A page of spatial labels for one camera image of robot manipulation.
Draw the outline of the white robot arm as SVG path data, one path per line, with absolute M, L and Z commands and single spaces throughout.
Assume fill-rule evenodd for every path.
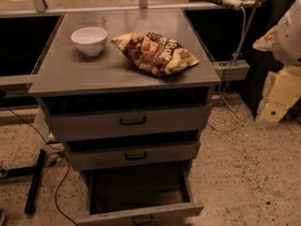
M 257 125 L 271 128 L 301 99 L 301 0 L 295 0 L 253 48 L 271 52 L 274 60 L 283 64 L 279 72 L 268 73 L 257 111 Z

